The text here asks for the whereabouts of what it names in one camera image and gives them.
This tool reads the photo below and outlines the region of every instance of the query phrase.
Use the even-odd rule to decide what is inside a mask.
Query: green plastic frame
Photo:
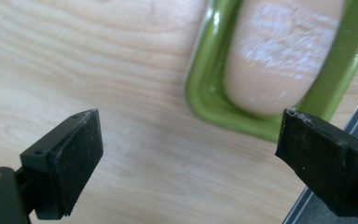
[[[213,124],[277,142],[282,115],[258,116],[233,105],[223,88],[224,66],[242,0],[212,0],[207,8],[186,81],[193,112]],[[330,120],[358,69],[358,0],[347,1],[336,40],[323,69],[296,105]]]

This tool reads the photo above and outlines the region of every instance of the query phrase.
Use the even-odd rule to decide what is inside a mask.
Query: wooden table
[[[104,155],[61,222],[281,223],[304,184],[275,145],[203,122],[184,97],[207,0],[0,0],[0,166],[99,108]],[[331,122],[358,104],[358,73]]]

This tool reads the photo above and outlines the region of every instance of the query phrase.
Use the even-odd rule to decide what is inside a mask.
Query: black clamp jaw
[[[286,109],[276,156],[338,217],[358,217],[358,138],[312,114]]]
[[[21,153],[18,171],[0,167],[0,224],[69,216],[103,155],[97,109],[75,114]]]

